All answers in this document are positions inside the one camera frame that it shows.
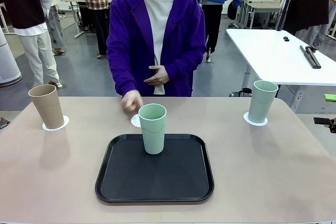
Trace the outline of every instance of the cup rim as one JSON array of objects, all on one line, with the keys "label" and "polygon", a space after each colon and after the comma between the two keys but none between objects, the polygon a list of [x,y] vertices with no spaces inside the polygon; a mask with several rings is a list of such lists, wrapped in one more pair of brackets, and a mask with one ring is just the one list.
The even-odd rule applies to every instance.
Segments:
[{"label": "cup rim", "polygon": [[[164,108],[164,115],[163,115],[162,117],[160,117],[160,118],[157,118],[157,119],[147,119],[147,118],[144,118],[143,116],[141,116],[141,115],[140,115],[140,111],[141,111],[144,107],[149,106],[149,105],[159,105],[159,106],[161,106],[162,108]],[[142,119],[144,119],[144,120],[146,120],[146,121],[157,121],[157,120],[160,120],[160,119],[164,118],[164,117],[167,115],[167,109],[165,108],[165,106],[163,106],[163,105],[161,105],[161,104],[158,104],[158,103],[149,103],[149,104],[146,104],[146,105],[142,106],[142,107],[139,109],[138,115],[139,115],[140,118],[142,118]]]},{"label": "cup rim", "polygon": [[[272,84],[274,84],[277,88],[274,89],[274,90],[264,90],[264,89],[258,88],[258,87],[256,86],[256,83],[257,83],[257,82],[261,82],[261,81],[272,83]],[[258,80],[258,81],[255,81],[255,82],[253,83],[253,86],[254,86],[256,89],[261,90],[261,91],[263,91],[263,92],[276,92],[276,91],[279,90],[279,86],[276,85],[274,82],[271,82],[271,81],[265,81],[265,80]]]},{"label": "cup rim", "polygon": [[[34,89],[39,88],[39,87],[41,87],[41,86],[52,86],[52,87],[54,88],[54,90],[52,90],[52,92],[50,92],[50,93],[48,93],[48,94],[44,94],[44,95],[31,95],[31,94],[30,94],[31,91],[33,91]],[[56,89],[56,87],[55,87],[54,85],[51,85],[51,84],[43,84],[43,85],[39,85],[39,86],[36,86],[36,87],[33,87],[32,89],[30,89],[30,90],[28,91],[28,95],[29,95],[30,97],[34,97],[34,98],[36,98],[36,97],[45,97],[45,96],[47,96],[47,95],[50,95],[50,94],[54,93],[56,90],[57,90],[57,89]]]}]

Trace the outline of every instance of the tan cup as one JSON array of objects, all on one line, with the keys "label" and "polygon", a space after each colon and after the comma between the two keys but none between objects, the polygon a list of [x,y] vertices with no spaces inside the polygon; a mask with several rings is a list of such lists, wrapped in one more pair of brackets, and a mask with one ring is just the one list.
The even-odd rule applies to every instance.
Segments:
[{"label": "tan cup", "polygon": [[62,109],[54,85],[34,87],[28,94],[48,129],[57,129],[64,124]]}]

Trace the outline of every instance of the purple hoodie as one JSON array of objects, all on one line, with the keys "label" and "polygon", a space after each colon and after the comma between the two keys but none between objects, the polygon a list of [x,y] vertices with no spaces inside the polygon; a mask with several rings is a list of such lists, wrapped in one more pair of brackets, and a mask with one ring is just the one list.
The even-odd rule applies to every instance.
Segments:
[{"label": "purple hoodie", "polygon": [[[113,0],[110,12],[108,59],[115,90],[125,95],[138,90],[153,96],[154,86],[143,81],[155,75],[153,34],[144,0]],[[174,0],[161,54],[169,75],[164,85],[168,97],[190,97],[193,71],[206,51],[204,14],[197,0]]]}]

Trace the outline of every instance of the person's right hand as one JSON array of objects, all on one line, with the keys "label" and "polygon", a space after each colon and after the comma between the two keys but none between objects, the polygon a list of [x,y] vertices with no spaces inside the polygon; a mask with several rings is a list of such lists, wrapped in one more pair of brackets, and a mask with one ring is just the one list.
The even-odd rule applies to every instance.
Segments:
[{"label": "person's right hand", "polygon": [[143,106],[142,97],[138,90],[128,91],[121,100],[124,111],[134,113]]}]

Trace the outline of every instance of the black tray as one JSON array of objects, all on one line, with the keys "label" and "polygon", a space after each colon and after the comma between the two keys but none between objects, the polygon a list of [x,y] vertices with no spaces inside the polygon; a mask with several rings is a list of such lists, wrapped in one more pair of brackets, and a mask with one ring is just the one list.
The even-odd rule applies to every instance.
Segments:
[{"label": "black tray", "polygon": [[96,194],[106,202],[202,201],[213,190],[205,143],[189,134],[166,134],[157,155],[145,151],[141,134],[116,137],[96,182]]}]

